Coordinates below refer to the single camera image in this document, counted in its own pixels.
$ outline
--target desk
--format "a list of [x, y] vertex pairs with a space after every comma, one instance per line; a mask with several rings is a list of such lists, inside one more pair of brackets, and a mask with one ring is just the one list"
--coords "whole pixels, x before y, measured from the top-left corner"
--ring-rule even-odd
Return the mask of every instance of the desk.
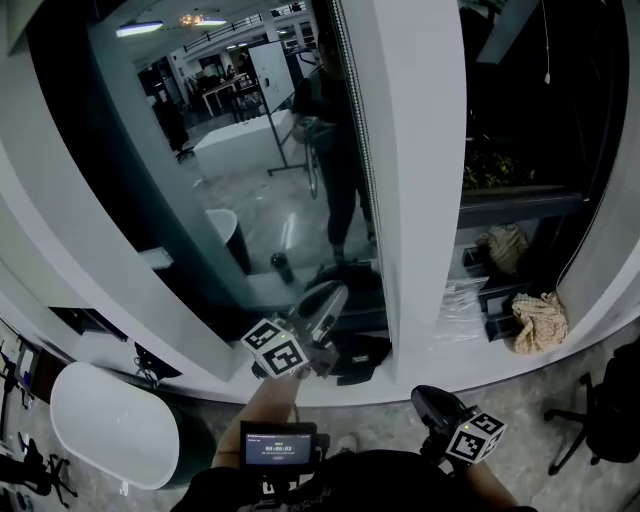
[[[289, 110], [275, 112], [273, 124], [280, 140], [293, 128], [293, 114]], [[289, 137], [283, 146], [288, 159], [299, 144]], [[193, 151], [200, 170], [207, 178], [246, 171], [264, 172], [282, 165], [276, 140], [266, 115], [250, 121], [218, 128], [207, 134]]]
[[211, 105], [209, 105], [209, 100], [207, 99], [207, 96], [209, 96], [210, 94], [215, 94], [216, 95], [216, 101], [218, 102], [218, 107], [220, 107], [220, 109], [222, 109], [222, 104], [220, 103], [220, 98], [218, 97], [218, 93], [220, 91], [222, 91], [223, 89], [226, 89], [227, 87], [233, 87], [233, 90], [236, 90], [236, 84], [240, 81], [240, 80], [244, 80], [248, 75], [246, 73], [243, 73], [241, 75], [238, 76], [234, 76], [233, 78], [221, 83], [220, 85], [217, 85], [216, 87], [214, 87], [213, 89], [209, 89], [207, 92], [205, 92], [202, 95], [202, 99], [204, 100], [205, 104], [207, 105], [207, 108], [209, 109], [209, 114], [211, 115], [211, 117], [213, 117], [213, 111], [211, 110]]

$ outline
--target marble floor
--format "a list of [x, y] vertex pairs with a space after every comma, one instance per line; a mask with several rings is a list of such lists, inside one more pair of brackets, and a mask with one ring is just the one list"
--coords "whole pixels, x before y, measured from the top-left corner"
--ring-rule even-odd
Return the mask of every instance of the marble floor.
[[[460, 393], [467, 405], [477, 404], [508, 424], [506, 435], [487, 462], [522, 504], [529, 504], [540, 512], [640, 511], [640, 499], [632, 500], [640, 490], [640, 459], [631, 464], [601, 462], [592, 467], [589, 450], [583, 445], [560, 474], [549, 477], [550, 462], [562, 446], [574, 439], [576, 427], [562, 420], [550, 423], [542, 420], [542, 412], [549, 407], [583, 409], [584, 393], [578, 387], [578, 378], [590, 371], [594, 381], [599, 382], [613, 350], [633, 341], [636, 333], [637, 326], [628, 326], [598, 345], [539, 371]], [[25, 411], [19, 400], [19, 394], [14, 392], [8, 404], [10, 443], [15, 446], [16, 432], [21, 431], [33, 436], [44, 454], [64, 454], [52, 430], [48, 406], [36, 402]], [[216, 437], [238, 411], [237, 406], [203, 401], [183, 401], [180, 406], [203, 418]], [[300, 419], [317, 423], [318, 431], [328, 433], [333, 441], [355, 431], [363, 449], [415, 452], [425, 437], [424, 427], [407, 402], [302, 408]], [[70, 498], [72, 510], [168, 511], [185, 492], [185, 489], [151, 492], [131, 488], [125, 497], [119, 493], [120, 482], [73, 456], [69, 458], [72, 462], [68, 478], [80, 493], [77, 500]], [[36, 511], [64, 510], [53, 495], [32, 500]]]
[[[304, 161], [300, 146], [292, 163]], [[270, 258], [284, 252], [293, 268], [330, 264], [333, 252], [327, 237], [329, 207], [322, 178], [318, 195], [309, 190], [309, 177], [301, 168], [269, 176], [265, 168], [204, 178], [197, 157], [185, 158], [181, 167], [192, 174], [196, 195], [205, 209], [226, 208], [238, 216], [251, 273], [271, 272]], [[347, 258], [372, 259], [375, 248], [367, 240], [362, 210], [356, 206], [345, 243]]]

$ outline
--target ceiling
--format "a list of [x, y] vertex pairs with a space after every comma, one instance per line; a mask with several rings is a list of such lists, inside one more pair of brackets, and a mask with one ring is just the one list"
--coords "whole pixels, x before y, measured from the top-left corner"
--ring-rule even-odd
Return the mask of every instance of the ceiling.
[[200, 14], [233, 23], [258, 14], [265, 7], [273, 9], [288, 3], [286, 0], [128, 0], [109, 16], [109, 22], [118, 26], [145, 21], [164, 23], [155, 32], [122, 38], [132, 60], [141, 68], [217, 28], [185, 28], [180, 25], [181, 16]]

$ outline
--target plastic bag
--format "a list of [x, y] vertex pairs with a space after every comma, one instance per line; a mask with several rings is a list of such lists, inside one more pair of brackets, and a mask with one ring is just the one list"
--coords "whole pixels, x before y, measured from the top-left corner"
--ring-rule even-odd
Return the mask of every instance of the plastic bag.
[[489, 277], [449, 279], [436, 321], [436, 345], [486, 338], [478, 292]]

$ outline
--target cable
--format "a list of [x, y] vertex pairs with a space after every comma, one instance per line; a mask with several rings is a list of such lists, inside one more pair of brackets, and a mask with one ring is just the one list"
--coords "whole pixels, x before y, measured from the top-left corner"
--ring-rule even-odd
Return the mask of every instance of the cable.
[[[607, 184], [607, 187], [604, 189], [604, 193], [602, 194], [602, 199], [604, 199], [604, 196], [607, 193], [607, 188], [609, 188], [608, 184]], [[584, 232], [584, 235], [582, 236], [582, 240], [580, 240], [580, 243], [578, 244], [578, 247], [576, 247], [576, 250], [574, 251], [573, 255], [571, 256], [571, 258], [569, 258], [569, 261], [567, 262], [567, 264], [562, 269], [562, 272], [560, 272], [560, 275], [558, 276], [558, 280], [556, 281], [556, 290], [558, 289], [558, 286], [560, 285], [560, 281], [562, 281], [564, 276], [567, 274], [567, 271], [569, 270], [569, 267], [573, 263], [573, 260], [576, 259], [576, 256], [578, 255], [578, 252], [580, 251], [580, 249], [582, 249], [582, 244], [584, 244], [584, 241], [586, 240], [587, 235], [589, 234], [589, 231], [591, 231], [591, 226], [593, 226], [593, 223], [595, 222], [596, 217], [598, 216], [598, 210], [599, 209], [600, 209], [600, 205], [598, 205], [598, 208], [596, 208], [596, 211], [593, 214], [593, 218], [591, 219], [591, 222], [589, 223], [589, 227]]]
[[540, 0], [542, 3], [542, 16], [544, 18], [544, 37], [547, 41], [547, 74], [544, 75], [544, 81], [549, 84], [551, 83], [551, 57], [549, 55], [549, 31], [547, 29], [547, 10], [544, 6], [544, 0]]

